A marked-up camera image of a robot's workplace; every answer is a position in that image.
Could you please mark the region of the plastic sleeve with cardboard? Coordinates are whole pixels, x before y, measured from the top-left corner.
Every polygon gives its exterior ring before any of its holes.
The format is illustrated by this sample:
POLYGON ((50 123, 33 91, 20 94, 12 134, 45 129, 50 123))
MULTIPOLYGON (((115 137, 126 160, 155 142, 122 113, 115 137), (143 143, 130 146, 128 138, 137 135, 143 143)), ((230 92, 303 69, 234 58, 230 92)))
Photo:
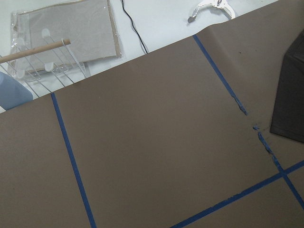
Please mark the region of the plastic sleeve with cardboard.
POLYGON ((69 39, 80 63, 122 55, 108 0, 78 0, 11 13, 11 53, 69 39))

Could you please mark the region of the blue plastic cup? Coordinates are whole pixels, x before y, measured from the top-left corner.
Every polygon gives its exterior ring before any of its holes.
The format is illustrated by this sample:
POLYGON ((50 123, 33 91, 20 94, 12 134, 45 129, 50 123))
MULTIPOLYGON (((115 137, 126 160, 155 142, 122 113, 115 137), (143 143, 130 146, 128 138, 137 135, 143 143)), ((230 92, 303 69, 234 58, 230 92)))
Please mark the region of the blue plastic cup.
POLYGON ((0 73, 0 106, 9 110, 33 100, 32 93, 11 76, 0 73))

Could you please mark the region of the dark brown t-shirt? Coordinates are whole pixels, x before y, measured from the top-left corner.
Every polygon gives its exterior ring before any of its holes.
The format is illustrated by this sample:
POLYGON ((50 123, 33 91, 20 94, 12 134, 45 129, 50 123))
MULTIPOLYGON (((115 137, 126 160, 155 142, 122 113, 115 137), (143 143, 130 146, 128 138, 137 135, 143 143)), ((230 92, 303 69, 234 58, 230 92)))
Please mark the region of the dark brown t-shirt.
POLYGON ((304 142, 304 33, 286 51, 275 97, 270 132, 304 142))

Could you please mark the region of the brown paper table cover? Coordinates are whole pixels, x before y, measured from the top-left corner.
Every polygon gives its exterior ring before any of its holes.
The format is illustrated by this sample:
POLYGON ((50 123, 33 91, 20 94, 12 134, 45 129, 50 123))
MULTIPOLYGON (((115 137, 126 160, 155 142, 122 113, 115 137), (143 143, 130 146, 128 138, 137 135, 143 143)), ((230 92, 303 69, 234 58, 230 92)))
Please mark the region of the brown paper table cover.
POLYGON ((280 0, 0 116, 3 228, 301 228, 269 132, 304 3, 280 0))

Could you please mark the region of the reacher grabber tool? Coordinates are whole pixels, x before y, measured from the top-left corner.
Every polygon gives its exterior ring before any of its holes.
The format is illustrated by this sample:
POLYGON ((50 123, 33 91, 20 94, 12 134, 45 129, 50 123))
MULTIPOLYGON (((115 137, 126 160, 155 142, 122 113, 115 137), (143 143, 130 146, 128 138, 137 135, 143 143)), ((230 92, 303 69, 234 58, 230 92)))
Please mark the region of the reacher grabber tool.
POLYGON ((192 23, 199 12, 205 9, 220 10, 228 15, 228 19, 236 18, 236 13, 227 0, 202 0, 196 5, 192 14, 188 17, 187 22, 192 23))

